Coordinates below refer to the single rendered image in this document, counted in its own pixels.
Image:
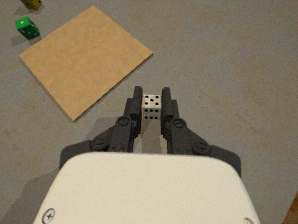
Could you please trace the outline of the tan mat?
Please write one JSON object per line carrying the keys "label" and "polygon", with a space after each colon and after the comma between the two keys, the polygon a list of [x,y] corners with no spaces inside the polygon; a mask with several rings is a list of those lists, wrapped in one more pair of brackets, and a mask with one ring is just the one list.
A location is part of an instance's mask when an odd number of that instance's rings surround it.
{"label": "tan mat", "polygon": [[19,56],[75,122],[152,55],[93,5]]}

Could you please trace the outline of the green die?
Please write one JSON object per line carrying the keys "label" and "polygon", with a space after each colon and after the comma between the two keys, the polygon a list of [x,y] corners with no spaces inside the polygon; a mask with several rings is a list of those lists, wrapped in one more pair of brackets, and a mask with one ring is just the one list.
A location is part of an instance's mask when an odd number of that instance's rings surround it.
{"label": "green die", "polygon": [[24,17],[15,21],[17,30],[28,40],[40,36],[38,27],[30,20],[29,17]]}

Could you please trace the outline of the white die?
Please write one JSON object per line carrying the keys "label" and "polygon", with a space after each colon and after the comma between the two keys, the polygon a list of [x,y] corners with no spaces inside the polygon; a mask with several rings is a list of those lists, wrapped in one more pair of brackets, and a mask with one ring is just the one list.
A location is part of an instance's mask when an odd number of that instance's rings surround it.
{"label": "white die", "polygon": [[161,95],[143,95],[141,108],[143,120],[160,120],[162,110]]}

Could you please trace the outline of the yellow die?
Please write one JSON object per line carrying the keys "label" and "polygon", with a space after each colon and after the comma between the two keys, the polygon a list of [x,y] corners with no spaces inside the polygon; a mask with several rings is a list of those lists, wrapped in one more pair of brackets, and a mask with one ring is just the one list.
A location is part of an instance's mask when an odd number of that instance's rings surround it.
{"label": "yellow die", "polygon": [[20,0],[27,9],[38,10],[42,4],[41,0]]}

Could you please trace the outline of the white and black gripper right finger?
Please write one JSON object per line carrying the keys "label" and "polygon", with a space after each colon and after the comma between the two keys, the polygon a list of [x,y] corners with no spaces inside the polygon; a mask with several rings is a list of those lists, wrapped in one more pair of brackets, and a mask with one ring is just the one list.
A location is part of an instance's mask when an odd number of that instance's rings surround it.
{"label": "white and black gripper right finger", "polygon": [[[241,159],[228,150],[209,145],[179,117],[177,100],[171,100],[170,87],[162,88],[161,135],[167,140],[167,154],[207,156],[227,162],[241,178]],[[193,154],[192,154],[193,153]]]}

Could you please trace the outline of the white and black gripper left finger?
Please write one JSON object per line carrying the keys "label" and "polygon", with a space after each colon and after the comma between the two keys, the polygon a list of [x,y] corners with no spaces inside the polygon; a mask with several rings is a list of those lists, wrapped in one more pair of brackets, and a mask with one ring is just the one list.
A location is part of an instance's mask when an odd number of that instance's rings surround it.
{"label": "white and black gripper left finger", "polygon": [[60,154],[59,171],[71,157],[83,153],[133,153],[134,139],[138,137],[138,134],[141,132],[142,97],[142,88],[135,86],[133,98],[127,98],[124,114],[117,118],[114,126],[102,132],[93,140],[86,140],[65,147]]}

